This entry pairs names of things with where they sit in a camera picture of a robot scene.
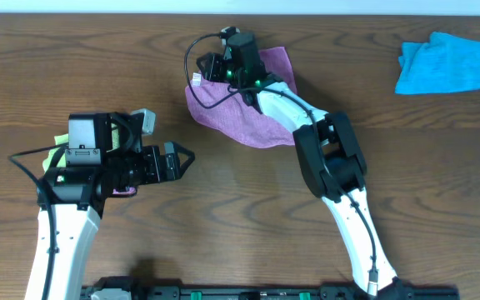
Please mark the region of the purple microfiber cloth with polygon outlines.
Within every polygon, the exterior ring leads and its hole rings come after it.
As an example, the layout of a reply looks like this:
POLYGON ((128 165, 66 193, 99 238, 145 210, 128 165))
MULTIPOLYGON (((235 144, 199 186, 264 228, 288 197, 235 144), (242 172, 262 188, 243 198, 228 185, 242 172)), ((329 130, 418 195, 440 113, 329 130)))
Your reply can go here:
POLYGON ((252 148, 292 146, 293 135, 277 121, 245 105, 239 95, 214 108, 210 105, 228 95, 228 85, 202 80, 185 88, 187 107, 193 119, 252 148))

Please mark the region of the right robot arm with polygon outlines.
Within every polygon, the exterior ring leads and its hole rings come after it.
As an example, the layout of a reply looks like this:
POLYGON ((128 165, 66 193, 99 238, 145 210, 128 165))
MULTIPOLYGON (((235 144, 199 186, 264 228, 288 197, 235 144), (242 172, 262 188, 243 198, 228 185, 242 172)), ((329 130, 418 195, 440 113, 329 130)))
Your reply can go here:
POLYGON ((294 139, 302 178, 333 215, 351 261, 353 281, 367 299, 399 299, 404 286, 383 251, 368 208, 367 164, 348 115, 318 109, 269 72, 253 33, 217 32, 224 50, 197 59, 204 79, 227 83, 228 96, 269 117, 294 139))

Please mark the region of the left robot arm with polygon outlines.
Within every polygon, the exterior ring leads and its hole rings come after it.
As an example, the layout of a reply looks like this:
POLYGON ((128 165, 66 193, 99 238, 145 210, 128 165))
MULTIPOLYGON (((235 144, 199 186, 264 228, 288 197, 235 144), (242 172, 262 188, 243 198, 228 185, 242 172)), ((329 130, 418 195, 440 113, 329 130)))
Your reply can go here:
POLYGON ((154 118, 147 109, 69 116, 67 142, 33 180, 40 210, 28 299, 78 299, 106 200, 176 181, 193 163, 194 153, 175 142, 163 148, 142 144, 154 118))

